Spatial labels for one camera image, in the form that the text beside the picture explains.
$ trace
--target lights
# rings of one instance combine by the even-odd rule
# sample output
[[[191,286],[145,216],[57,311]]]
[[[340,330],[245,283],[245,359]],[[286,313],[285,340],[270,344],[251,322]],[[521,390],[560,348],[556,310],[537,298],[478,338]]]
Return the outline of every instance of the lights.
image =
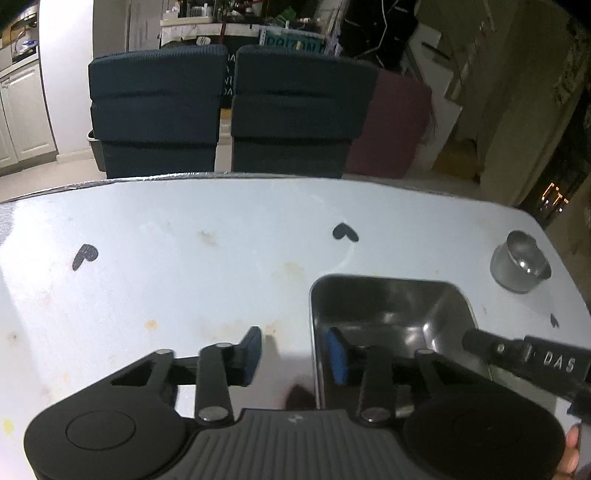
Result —
[[[563,198],[563,199],[562,199],[562,203],[563,203],[564,205],[568,205],[568,204],[569,204],[569,201],[568,201],[567,199]],[[562,208],[562,207],[559,207],[559,208],[558,208],[558,212],[559,212],[559,213],[561,213],[561,212],[562,212],[562,210],[563,210],[563,208]]]
[[[548,188],[546,189],[546,191],[542,195],[542,201],[546,198],[546,195],[548,195],[548,192],[552,189],[552,187],[554,187],[554,184],[550,183],[550,185],[548,185]]]

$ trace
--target maroon chair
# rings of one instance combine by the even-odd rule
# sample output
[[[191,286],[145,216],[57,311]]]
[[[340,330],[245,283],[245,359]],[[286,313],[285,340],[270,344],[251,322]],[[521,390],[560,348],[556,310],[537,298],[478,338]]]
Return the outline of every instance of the maroon chair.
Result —
[[[351,145],[345,172],[391,179],[404,177],[432,111],[430,87],[380,70],[363,131]]]

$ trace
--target chair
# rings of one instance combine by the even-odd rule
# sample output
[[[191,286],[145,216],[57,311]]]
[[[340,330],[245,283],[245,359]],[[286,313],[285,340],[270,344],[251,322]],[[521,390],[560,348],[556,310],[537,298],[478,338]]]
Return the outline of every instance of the chair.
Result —
[[[107,177],[213,171],[227,60],[222,45],[94,59],[90,112]]]
[[[431,89],[380,69],[361,136],[351,145],[346,173],[401,179],[413,162],[433,107]]]
[[[232,170],[340,178],[377,75],[373,65],[351,59],[240,48]]]

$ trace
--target black heart drawing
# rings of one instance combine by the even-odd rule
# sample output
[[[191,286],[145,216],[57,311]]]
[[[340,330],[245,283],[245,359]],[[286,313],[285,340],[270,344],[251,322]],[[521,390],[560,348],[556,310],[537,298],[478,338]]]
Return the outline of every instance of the black heart drawing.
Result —
[[[344,236],[346,236],[352,242],[359,242],[359,235],[353,230],[349,225],[346,223],[338,224],[335,229],[333,230],[333,236],[337,240],[341,240]]]
[[[84,260],[88,260],[89,262],[94,262],[99,256],[99,251],[96,247],[92,245],[84,244],[78,250],[78,253],[74,257],[74,261],[72,262],[72,270],[76,271],[82,265]]]

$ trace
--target finger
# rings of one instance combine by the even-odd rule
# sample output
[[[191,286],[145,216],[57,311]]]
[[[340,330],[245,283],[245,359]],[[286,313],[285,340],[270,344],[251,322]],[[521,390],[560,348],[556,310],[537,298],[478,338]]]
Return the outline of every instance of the finger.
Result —
[[[560,473],[573,473],[579,463],[579,451],[574,448],[567,448],[558,464],[557,471]]]
[[[579,426],[573,425],[566,434],[566,448],[577,448],[579,443]]]

